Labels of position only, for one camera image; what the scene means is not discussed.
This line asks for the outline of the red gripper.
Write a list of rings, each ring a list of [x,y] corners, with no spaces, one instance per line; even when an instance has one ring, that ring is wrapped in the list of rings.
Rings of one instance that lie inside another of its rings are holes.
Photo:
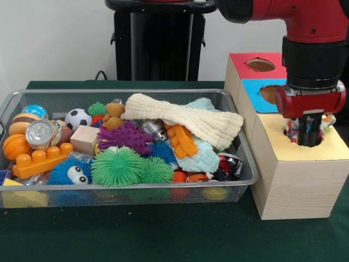
[[[288,85],[276,88],[275,104],[284,118],[299,118],[298,145],[318,145],[322,114],[336,114],[346,103],[346,89],[341,81],[330,90],[302,91]],[[312,124],[308,135],[308,116]]]

